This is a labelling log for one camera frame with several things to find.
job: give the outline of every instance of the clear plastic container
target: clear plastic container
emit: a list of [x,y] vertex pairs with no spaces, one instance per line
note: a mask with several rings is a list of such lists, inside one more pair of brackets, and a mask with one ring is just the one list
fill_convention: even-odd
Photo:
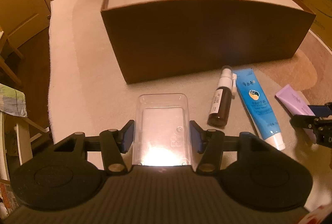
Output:
[[145,166],[191,164],[188,102],[184,94],[138,98],[132,163]]

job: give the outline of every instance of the wooden door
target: wooden door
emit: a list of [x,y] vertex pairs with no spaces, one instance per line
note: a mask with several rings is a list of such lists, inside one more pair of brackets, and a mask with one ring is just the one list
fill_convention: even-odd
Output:
[[0,25],[15,47],[49,26],[45,0],[0,0]]

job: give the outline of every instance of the felt mat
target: felt mat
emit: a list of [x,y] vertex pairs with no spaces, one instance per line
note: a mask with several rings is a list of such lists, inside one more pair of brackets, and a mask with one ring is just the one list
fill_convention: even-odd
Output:
[[[117,128],[135,119],[135,105],[142,94],[183,93],[188,98],[190,120],[203,129],[206,124],[220,70],[137,84],[126,84],[100,15],[102,0],[54,0],[51,3],[49,117],[54,142],[73,132],[86,136]],[[143,24],[129,24],[142,27]],[[279,122],[285,154],[309,169],[314,178],[306,203],[309,210],[332,202],[330,149],[312,145],[302,130],[294,130],[289,116],[274,98],[286,84],[300,90],[311,104],[332,100],[331,52],[308,33],[293,58],[252,65]],[[232,101],[226,135],[238,136],[254,129],[238,96]],[[132,149],[124,155],[131,165]],[[226,152],[222,167],[235,161],[236,154]],[[195,168],[200,156],[193,154]],[[90,152],[88,160],[102,168],[100,153]]]

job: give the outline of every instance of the pink tube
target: pink tube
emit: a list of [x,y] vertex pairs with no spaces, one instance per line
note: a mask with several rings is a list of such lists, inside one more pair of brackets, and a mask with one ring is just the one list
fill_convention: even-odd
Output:
[[[292,115],[315,115],[313,111],[308,107],[305,101],[298,95],[298,93],[291,88],[288,84],[278,93],[276,97],[285,105],[285,107],[290,111]],[[311,141],[316,143],[316,136],[313,134],[312,129],[303,129],[305,133],[309,136]]]

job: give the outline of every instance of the screw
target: screw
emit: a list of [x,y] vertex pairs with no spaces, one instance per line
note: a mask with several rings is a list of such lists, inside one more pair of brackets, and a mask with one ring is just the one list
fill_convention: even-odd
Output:
[[108,166],[108,169],[114,173],[119,173],[125,169],[125,167],[120,163],[114,163]]
[[199,166],[199,169],[204,173],[210,173],[215,170],[215,166],[210,163],[204,163]]

